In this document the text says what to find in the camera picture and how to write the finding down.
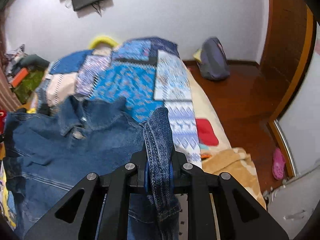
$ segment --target triangular cutout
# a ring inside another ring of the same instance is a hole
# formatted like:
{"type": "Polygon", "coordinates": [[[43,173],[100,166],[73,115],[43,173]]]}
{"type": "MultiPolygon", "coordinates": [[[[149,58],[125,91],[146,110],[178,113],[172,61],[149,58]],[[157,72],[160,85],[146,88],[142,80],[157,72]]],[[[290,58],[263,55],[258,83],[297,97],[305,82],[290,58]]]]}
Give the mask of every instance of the triangular cutout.
{"type": "Polygon", "coordinates": [[[242,222],[246,223],[259,217],[258,211],[236,189],[232,191],[242,222]]]}
{"type": "Polygon", "coordinates": [[[54,215],[69,224],[76,217],[80,202],[84,195],[84,189],[78,190],[54,215]]]}

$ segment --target brown floor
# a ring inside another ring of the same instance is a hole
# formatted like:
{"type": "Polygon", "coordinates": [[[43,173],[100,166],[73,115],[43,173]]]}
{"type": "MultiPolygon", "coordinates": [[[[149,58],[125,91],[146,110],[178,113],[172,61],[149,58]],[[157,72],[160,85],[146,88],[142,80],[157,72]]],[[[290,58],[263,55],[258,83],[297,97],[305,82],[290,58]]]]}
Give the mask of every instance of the brown floor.
{"type": "Polygon", "coordinates": [[[188,68],[216,110],[231,146],[251,154],[261,191],[279,187],[281,181],[271,171],[276,144],[267,122],[288,84],[277,72],[262,76],[251,65],[231,65],[230,77],[220,82],[202,78],[196,65],[188,68]]]}

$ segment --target gray backpack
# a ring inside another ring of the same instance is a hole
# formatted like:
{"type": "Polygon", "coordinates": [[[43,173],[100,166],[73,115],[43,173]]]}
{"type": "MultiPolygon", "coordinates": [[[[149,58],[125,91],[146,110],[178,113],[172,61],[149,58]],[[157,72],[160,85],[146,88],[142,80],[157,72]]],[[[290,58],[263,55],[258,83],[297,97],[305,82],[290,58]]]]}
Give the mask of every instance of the gray backpack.
{"type": "Polygon", "coordinates": [[[207,39],[202,45],[201,75],[209,80],[223,80],[230,76],[230,69],[222,45],[217,37],[207,39]]]}

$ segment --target pink shoe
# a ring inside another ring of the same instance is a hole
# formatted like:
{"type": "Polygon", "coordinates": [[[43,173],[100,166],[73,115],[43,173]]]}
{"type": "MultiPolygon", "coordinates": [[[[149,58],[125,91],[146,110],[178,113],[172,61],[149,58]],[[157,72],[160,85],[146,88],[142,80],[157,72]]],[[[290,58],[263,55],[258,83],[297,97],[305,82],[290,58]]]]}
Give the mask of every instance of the pink shoe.
{"type": "Polygon", "coordinates": [[[281,153],[281,150],[277,148],[273,153],[273,166],[272,174],[277,180],[281,180],[284,177],[284,165],[285,159],[281,153]]]}

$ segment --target brown door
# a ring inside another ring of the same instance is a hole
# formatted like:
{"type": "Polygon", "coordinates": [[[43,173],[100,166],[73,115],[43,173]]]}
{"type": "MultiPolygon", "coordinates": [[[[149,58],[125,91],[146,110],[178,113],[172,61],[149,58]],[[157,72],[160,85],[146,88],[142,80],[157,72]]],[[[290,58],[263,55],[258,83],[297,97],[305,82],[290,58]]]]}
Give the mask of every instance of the brown door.
{"type": "Polygon", "coordinates": [[[276,71],[290,84],[300,60],[306,24],[304,0],[270,0],[268,32],[260,64],[262,73],[276,71]]]}

